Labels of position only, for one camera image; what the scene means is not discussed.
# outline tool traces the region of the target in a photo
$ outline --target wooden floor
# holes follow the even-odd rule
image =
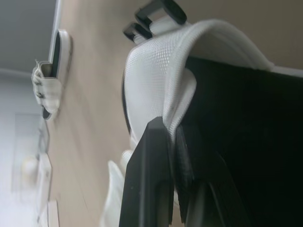
[[[49,123],[51,199],[61,227],[96,227],[108,187],[108,160],[128,149],[121,76],[133,44],[122,34],[146,0],[63,0],[60,28],[73,38],[62,108]],[[177,1],[189,21],[226,19],[273,62],[303,68],[303,2],[274,0]]]

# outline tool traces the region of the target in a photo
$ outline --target white mesh fabric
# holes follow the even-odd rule
[[[132,49],[125,68],[126,107],[136,141],[149,121],[163,116],[174,143],[196,88],[194,76],[185,70],[190,53],[236,66],[273,67],[242,32],[219,20],[185,25],[142,43]]]

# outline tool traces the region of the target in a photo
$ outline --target baseboard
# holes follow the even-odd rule
[[[0,77],[15,77],[15,78],[22,78],[22,79],[30,79],[31,73],[29,72],[22,72],[18,70],[9,70],[0,68]]]
[[[59,227],[59,214],[57,201],[50,201],[44,207],[37,220],[38,227]]]
[[[48,203],[48,226],[59,227],[59,215],[57,201],[50,201]]]
[[[52,31],[52,38],[51,38],[51,46],[49,48],[49,54],[48,54],[48,60],[50,62],[53,61],[53,52],[54,52],[54,45],[55,45],[55,36],[56,31],[59,29],[60,25],[60,19],[61,19],[61,0],[56,1],[56,7],[55,7],[55,14],[53,17],[53,31]]]

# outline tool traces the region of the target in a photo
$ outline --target white slide sandal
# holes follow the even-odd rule
[[[72,42],[65,30],[58,30],[53,62],[38,62],[33,70],[33,86],[37,102],[43,107],[45,120],[53,120],[58,113],[62,90],[71,63]]]

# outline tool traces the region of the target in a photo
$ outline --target white wall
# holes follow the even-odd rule
[[[34,208],[12,193],[16,114],[40,114],[30,79],[0,77],[0,226],[32,227]]]
[[[31,72],[48,59],[56,0],[0,1],[0,68]]]

